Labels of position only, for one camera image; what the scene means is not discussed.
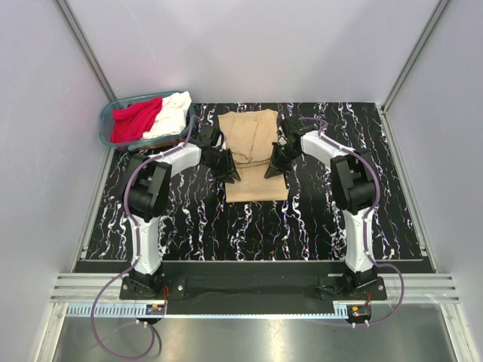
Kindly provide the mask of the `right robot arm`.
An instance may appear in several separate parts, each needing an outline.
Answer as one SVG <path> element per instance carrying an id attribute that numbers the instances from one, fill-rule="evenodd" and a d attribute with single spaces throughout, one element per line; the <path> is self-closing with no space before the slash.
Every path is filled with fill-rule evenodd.
<path id="1" fill-rule="evenodd" d="M 321 290 L 331 296 L 359 299 L 377 282 L 372 247 L 372 219 L 379 204 L 380 187 L 371 152 L 345 146 L 325 134 L 328 123 L 314 118 L 290 117 L 280 122 L 280 140 L 272 144 L 266 179 L 290 170 L 292 161 L 309 155 L 330 170 L 332 196 L 343 213 L 346 230 L 346 270 L 331 287 Z"/>

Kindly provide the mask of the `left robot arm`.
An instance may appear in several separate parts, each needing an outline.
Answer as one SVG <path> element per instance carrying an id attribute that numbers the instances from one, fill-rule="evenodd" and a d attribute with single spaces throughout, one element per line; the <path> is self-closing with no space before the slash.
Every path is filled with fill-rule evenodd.
<path id="1" fill-rule="evenodd" d="M 131 227 L 133 256 L 122 273 L 123 299 L 126 293 L 153 299 L 166 291 L 158 251 L 159 220 L 169 199 L 172 177 L 199 165 L 209 168 L 215 179 L 228 183 L 241 179 L 225 135 L 209 125 L 167 151 L 131 158 L 122 203 Z"/>

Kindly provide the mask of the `tan polo shirt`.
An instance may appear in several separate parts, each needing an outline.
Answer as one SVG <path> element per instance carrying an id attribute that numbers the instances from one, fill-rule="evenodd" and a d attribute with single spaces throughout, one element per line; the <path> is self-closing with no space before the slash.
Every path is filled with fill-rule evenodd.
<path id="1" fill-rule="evenodd" d="M 226 201 L 286 201 L 288 190 L 282 175 L 265 178 L 273 143 L 278 140 L 277 111 L 228 112 L 218 117 L 228 149 L 241 179 L 226 184 Z"/>

